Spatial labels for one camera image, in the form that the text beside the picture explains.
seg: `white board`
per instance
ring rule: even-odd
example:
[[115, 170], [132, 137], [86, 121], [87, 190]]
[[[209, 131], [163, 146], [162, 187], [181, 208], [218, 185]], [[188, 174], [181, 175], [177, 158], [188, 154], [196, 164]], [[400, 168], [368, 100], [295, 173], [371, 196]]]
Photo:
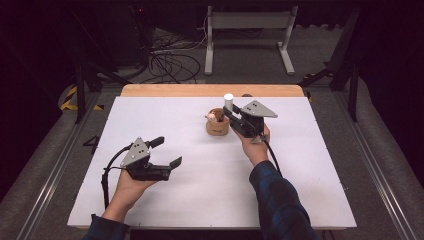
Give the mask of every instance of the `white board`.
[[[278, 114], [278, 118], [265, 119], [271, 129], [270, 145], [283, 176], [297, 189], [312, 227], [356, 227], [308, 100], [234, 98], [234, 104], [243, 107], [254, 99]], [[137, 137], [148, 141], [164, 136], [165, 143], [151, 150], [150, 162], [168, 165], [182, 156], [182, 164], [169, 181], [144, 193], [128, 213], [126, 224], [166, 229], [258, 228], [256, 195], [248, 181], [253, 167], [240, 140], [232, 130], [223, 137], [206, 133], [205, 115], [223, 105], [221, 97], [117, 97], [68, 225], [88, 227], [90, 214], [102, 215], [101, 175], [119, 150]], [[110, 198], [118, 176], [119, 170], [109, 173]]]

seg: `white cylinder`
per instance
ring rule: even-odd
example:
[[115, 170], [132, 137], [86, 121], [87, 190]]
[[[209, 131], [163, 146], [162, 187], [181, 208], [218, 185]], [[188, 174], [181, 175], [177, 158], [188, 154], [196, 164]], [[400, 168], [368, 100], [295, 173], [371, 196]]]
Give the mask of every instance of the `white cylinder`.
[[231, 93], [227, 93], [224, 95], [225, 107], [231, 112], [233, 111], [233, 98], [234, 96]]

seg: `hand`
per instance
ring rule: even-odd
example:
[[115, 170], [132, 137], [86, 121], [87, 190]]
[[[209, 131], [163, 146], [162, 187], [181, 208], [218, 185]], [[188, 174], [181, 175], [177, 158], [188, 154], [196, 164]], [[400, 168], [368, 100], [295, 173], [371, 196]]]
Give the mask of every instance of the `hand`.
[[133, 180], [126, 170], [121, 170], [115, 194], [102, 217], [124, 222], [128, 210], [134, 206], [144, 191], [155, 183], [157, 181]]
[[[252, 143], [253, 138], [245, 138], [237, 131], [234, 132], [240, 138], [243, 151], [253, 166], [256, 166], [258, 163], [269, 159], [268, 147], [265, 145], [265, 143]], [[266, 125], [264, 126], [264, 134], [267, 136], [267, 141], [269, 142], [271, 139], [271, 132]]]

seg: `plaid shirt sleeve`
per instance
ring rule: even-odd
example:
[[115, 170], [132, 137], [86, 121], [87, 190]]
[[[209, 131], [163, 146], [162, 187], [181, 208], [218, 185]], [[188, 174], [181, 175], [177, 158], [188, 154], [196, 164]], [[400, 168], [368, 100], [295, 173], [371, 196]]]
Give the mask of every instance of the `plaid shirt sleeve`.
[[265, 240], [318, 239], [296, 189], [270, 161], [256, 165], [249, 181], [256, 191]]
[[82, 240], [121, 240], [125, 239], [129, 226], [101, 218], [96, 215], [91, 215], [91, 225], [87, 234]]

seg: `small wooden object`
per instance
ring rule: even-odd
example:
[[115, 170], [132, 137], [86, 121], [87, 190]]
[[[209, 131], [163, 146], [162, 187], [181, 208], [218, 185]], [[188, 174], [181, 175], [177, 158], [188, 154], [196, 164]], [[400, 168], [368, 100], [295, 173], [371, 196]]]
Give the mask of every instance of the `small wooden object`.
[[222, 108], [214, 108], [206, 116], [206, 131], [212, 136], [225, 136], [230, 127], [230, 120], [223, 115]]

